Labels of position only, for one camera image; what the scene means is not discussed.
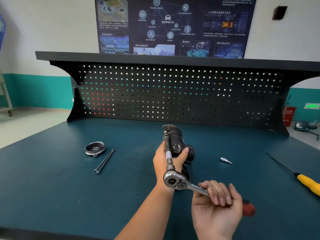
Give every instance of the yellow screwdriver handle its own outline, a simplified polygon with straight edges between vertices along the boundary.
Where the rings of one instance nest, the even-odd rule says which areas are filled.
[[[299,174],[297,176],[297,179],[302,182],[303,185],[307,186],[313,193],[315,193],[317,196],[320,196],[320,184],[313,181],[311,178],[304,176],[302,174]]]

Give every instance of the red fire extinguisher box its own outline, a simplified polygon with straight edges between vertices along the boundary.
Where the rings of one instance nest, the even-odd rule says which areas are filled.
[[[290,127],[292,119],[294,118],[294,112],[296,112],[296,107],[287,107],[283,116],[283,122],[286,127]]]

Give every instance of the wall poster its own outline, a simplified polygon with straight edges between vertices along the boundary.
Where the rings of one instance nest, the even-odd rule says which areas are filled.
[[[95,0],[100,53],[243,58],[256,0]]]

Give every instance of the person's right hand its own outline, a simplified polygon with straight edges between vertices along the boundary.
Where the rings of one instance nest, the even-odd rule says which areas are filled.
[[[199,186],[205,188],[210,197],[193,193],[191,213],[198,239],[231,240],[242,217],[241,195],[233,184],[229,184],[230,191],[214,180]]]

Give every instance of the small speaker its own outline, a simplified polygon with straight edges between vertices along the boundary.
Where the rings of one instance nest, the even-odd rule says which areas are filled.
[[[283,19],[288,6],[278,6],[275,8],[272,20],[281,20]]]

